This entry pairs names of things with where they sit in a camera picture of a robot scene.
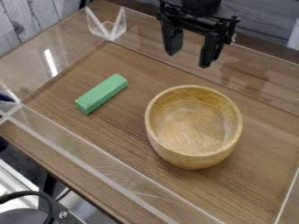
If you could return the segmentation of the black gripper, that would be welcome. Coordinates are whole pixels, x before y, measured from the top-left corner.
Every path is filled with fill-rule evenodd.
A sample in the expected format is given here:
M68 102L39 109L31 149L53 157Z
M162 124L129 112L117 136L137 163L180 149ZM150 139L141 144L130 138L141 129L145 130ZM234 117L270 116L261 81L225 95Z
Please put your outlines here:
M157 20L161 24L162 46L173 56L182 47L182 31L202 36L198 66L206 68L218 58L224 44L234 41L234 29L238 23L236 14L220 15L221 0L158 0Z

